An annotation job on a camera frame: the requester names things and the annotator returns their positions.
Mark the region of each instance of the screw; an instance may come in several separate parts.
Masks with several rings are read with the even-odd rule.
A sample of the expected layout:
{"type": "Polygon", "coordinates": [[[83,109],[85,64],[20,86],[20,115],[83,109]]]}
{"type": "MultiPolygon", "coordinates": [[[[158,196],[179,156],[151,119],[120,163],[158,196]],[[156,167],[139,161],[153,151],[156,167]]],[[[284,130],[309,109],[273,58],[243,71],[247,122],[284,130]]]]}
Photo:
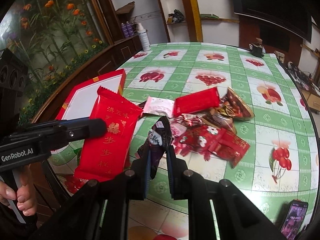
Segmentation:
{"type": "Polygon", "coordinates": [[[228,179],[222,179],[220,180],[220,183],[225,187],[229,187],[231,185],[231,182],[228,179]]]}
{"type": "Polygon", "coordinates": [[[94,187],[98,184],[98,181],[96,179],[90,179],[88,182],[87,182],[87,185],[89,187],[94,187]]]}
{"type": "Polygon", "coordinates": [[[193,175],[193,171],[192,170],[185,170],[183,172],[184,175],[186,175],[187,177],[191,177],[193,175]]]}
{"type": "Polygon", "coordinates": [[[134,170],[127,170],[127,171],[125,171],[124,174],[128,177],[132,177],[135,174],[135,172],[134,172],[134,170]]]}

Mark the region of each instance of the television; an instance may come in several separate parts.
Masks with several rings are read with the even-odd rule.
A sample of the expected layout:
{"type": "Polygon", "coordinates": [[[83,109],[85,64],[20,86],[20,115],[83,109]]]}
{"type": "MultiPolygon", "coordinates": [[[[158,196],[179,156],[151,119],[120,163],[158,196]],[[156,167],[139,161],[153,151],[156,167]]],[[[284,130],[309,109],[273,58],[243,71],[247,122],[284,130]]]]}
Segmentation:
{"type": "Polygon", "coordinates": [[[233,0],[236,14],[278,25],[311,42],[311,15],[300,0],[233,0]]]}

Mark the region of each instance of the speaker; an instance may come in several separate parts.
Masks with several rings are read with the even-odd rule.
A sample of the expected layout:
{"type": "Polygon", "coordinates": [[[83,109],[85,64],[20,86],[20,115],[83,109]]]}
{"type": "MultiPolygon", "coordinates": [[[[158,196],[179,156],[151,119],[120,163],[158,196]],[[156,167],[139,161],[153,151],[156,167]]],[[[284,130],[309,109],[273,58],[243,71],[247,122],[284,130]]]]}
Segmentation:
{"type": "Polygon", "coordinates": [[[17,127],[27,75],[28,67],[9,49],[0,51],[0,137],[17,127]]]}

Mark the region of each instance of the cabinet door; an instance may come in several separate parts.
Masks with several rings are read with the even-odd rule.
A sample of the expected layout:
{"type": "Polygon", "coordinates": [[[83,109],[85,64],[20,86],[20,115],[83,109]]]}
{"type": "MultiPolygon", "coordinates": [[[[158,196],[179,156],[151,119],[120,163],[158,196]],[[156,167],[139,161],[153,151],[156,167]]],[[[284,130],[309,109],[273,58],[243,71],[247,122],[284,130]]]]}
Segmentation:
{"type": "Polygon", "coordinates": [[[109,32],[112,36],[113,41],[118,41],[124,38],[119,19],[116,15],[116,11],[113,7],[111,0],[97,0],[97,3],[102,11],[106,24],[109,28],[109,32]]]}

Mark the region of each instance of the smartphone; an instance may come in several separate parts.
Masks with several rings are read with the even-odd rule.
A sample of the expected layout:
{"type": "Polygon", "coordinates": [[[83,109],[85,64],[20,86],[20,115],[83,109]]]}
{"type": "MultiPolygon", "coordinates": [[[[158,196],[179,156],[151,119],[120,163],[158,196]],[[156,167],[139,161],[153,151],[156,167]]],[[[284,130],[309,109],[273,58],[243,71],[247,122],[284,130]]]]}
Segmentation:
{"type": "Polygon", "coordinates": [[[299,232],[308,209],[308,203],[298,200],[290,202],[289,212],[284,220],[281,233],[288,239],[294,240],[299,232]]]}

